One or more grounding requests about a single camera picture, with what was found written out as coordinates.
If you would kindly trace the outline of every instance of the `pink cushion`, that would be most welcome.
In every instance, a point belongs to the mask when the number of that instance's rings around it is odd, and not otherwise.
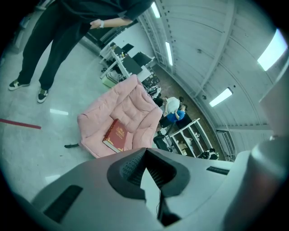
[[[81,115],[78,124],[81,145],[96,158],[115,152],[102,143],[113,120],[119,119],[128,130],[125,150],[151,148],[162,111],[132,75],[99,97]]]

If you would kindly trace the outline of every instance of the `ceiling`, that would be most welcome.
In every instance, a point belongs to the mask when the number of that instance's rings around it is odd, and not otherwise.
[[[268,71],[258,64],[276,31],[270,19],[245,0],[155,2],[161,18],[149,9],[139,21],[159,65],[197,103],[215,130],[230,132],[236,153],[268,139],[272,131],[259,100],[289,56],[287,50]],[[173,66],[165,42],[171,44]],[[209,102],[227,87],[233,95],[212,108]]]

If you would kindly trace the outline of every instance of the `fluorescent light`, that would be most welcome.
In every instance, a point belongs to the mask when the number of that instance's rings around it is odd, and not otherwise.
[[[152,9],[154,11],[154,15],[156,18],[160,18],[161,15],[159,14],[158,7],[155,2],[152,3]]]
[[[168,51],[168,61],[169,61],[170,65],[172,66],[171,47],[170,47],[170,44],[168,42],[166,42],[166,47],[167,47],[167,51]]]
[[[233,92],[230,88],[226,88],[221,94],[219,94],[214,100],[210,102],[211,107],[216,106],[217,104],[221,103],[223,100],[231,96]]]
[[[280,58],[287,48],[288,45],[285,39],[283,38],[281,32],[277,29],[272,41],[260,56],[258,62],[262,68],[267,71]]]
[[[59,114],[59,115],[67,115],[68,116],[68,112],[55,110],[55,109],[50,109],[50,113]]]

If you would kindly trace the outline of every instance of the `hand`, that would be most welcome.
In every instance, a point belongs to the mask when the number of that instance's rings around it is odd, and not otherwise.
[[[90,29],[99,28],[101,26],[101,20],[100,19],[94,20],[90,23],[90,25],[91,25]]]

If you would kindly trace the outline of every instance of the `black sneaker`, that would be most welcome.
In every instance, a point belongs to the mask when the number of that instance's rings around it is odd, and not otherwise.
[[[21,83],[18,82],[18,80],[14,80],[12,83],[9,84],[8,89],[10,91],[14,91],[14,90],[16,90],[16,89],[18,89],[20,87],[27,87],[29,85],[30,84],[21,84]]]
[[[42,88],[40,89],[37,97],[37,102],[38,103],[43,103],[48,96],[48,90],[43,90]]]

